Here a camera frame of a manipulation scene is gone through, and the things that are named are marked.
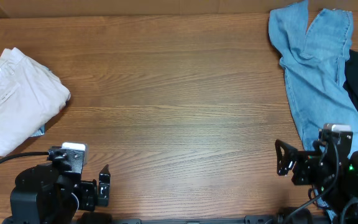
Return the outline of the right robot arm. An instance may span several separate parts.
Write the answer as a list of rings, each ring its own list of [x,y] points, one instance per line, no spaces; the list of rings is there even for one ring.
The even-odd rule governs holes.
[[[351,152],[353,133],[349,125],[325,124],[313,141],[313,151],[299,151],[275,141],[277,174],[292,171],[294,185],[308,185],[310,199],[298,208],[284,208],[277,223],[312,223],[309,205],[322,200],[323,210],[335,213],[332,223],[358,223],[358,151]]]

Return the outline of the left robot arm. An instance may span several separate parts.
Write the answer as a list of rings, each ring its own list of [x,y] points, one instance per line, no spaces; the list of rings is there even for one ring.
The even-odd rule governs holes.
[[[52,146],[46,164],[28,168],[16,177],[10,196],[12,215],[2,223],[112,223],[111,215],[95,211],[97,206],[109,205],[109,166],[103,167],[98,180],[82,180],[88,154],[87,144]]]

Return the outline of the beige shorts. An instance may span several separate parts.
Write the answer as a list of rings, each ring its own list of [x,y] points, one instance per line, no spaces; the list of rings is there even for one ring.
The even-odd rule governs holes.
[[[32,118],[33,96],[29,85],[35,65],[41,66],[17,48],[4,49],[0,56],[0,156],[11,153],[37,130]],[[53,118],[71,93],[56,75],[50,79],[53,79]]]

